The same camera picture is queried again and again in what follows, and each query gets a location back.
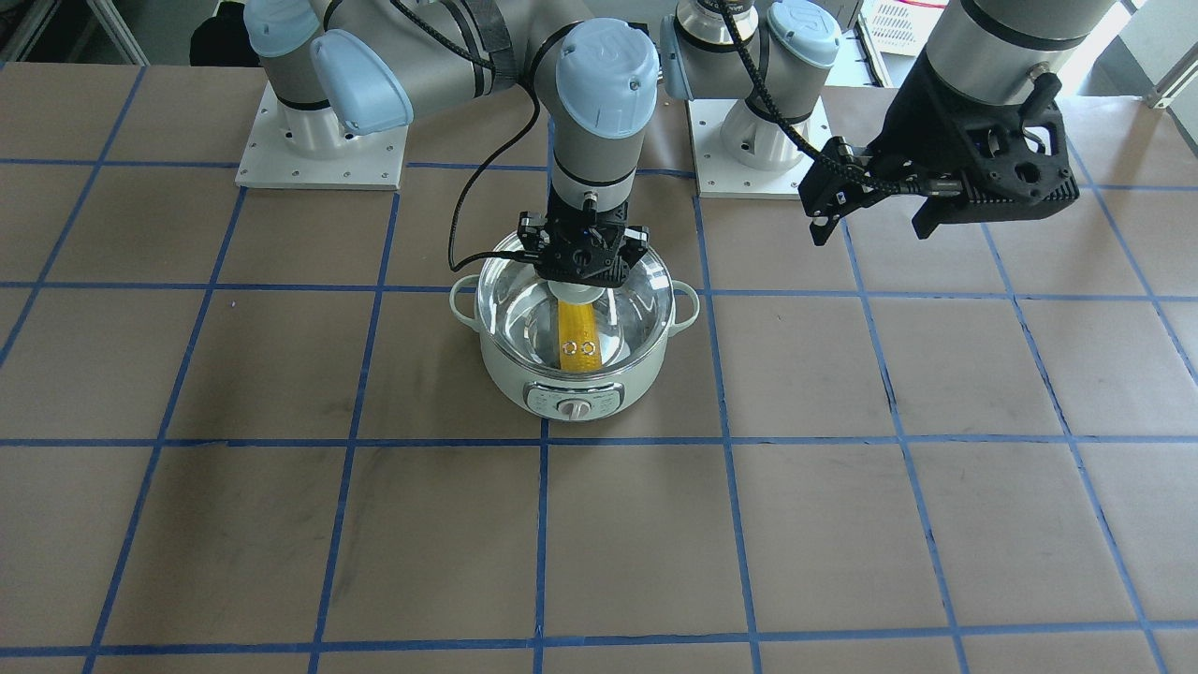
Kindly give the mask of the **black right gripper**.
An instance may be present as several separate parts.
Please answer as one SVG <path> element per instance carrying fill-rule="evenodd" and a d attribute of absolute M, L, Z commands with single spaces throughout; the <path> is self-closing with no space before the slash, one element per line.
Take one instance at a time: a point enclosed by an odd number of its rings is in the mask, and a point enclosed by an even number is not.
<path fill-rule="evenodd" d="M 524 211 L 518 224 L 520 256 L 543 280 L 595 287 L 621 287 L 634 265 L 651 249 L 647 227 L 628 225 L 628 201 L 599 210 L 595 192 L 581 208 L 552 192 L 547 215 Z"/>

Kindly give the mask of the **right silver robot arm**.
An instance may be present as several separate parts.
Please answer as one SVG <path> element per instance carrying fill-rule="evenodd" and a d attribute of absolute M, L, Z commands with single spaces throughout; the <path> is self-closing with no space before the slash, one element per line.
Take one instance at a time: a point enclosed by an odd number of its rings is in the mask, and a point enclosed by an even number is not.
<path fill-rule="evenodd" d="M 547 210 L 518 226 L 543 280 L 621 287 L 651 250 L 628 200 L 658 98 L 651 36 L 581 1 L 248 1 L 270 81 L 240 186 L 399 184 L 397 130 L 522 89 L 553 120 Z"/>

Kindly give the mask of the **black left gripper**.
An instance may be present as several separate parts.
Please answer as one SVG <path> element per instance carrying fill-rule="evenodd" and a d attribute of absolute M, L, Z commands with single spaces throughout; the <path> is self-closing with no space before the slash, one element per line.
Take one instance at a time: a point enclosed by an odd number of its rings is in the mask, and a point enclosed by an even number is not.
<path fill-rule="evenodd" d="M 878 180 L 960 181 L 960 195 L 928 198 L 916 210 L 920 239 L 940 225 L 1031 221 L 1069 208 L 1081 189 L 1054 101 L 1060 89 L 1058 75 L 1045 72 L 1031 81 L 1030 95 L 992 107 L 950 89 L 920 54 L 887 110 L 881 136 L 869 148 L 831 136 L 800 180 L 797 192 L 811 217 L 813 244 L 825 245 L 843 215 L 885 198 L 861 183 L 869 170 Z"/>

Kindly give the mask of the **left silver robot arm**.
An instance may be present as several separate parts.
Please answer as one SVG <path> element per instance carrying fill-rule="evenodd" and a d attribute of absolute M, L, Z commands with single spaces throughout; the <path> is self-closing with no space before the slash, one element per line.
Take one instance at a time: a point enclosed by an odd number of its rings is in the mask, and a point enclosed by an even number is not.
<path fill-rule="evenodd" d="M 813 1 L 680 1 L 660 30 L 668 95 L 727 99 L 724 153 L 760 171 L 811 166 L 795 186 L 811 237 L 887 198 L 921 198 L 916 238 L 940 225 L 1035 221 L 1079 196 L 1057 69 L 1103 17 L 1099 1 L 950 1 L 857 146 L 800 136 L 841 48 Z"/>

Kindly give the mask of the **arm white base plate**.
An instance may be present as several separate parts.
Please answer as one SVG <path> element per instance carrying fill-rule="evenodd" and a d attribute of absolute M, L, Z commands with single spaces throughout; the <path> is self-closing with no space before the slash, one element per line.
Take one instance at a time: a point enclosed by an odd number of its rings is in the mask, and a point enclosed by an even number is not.
<path fill-rule="evenodd" d="M 700 198 L 798 200 L 813 159 L 745 101 L 686 103 Z"/>
<path fill-rule="evenodd" d="M 235 184 L 252 189 L 398 192 L 409 129 L 361 136 L 333 110 L 292 110 L 264 90 Z"/>

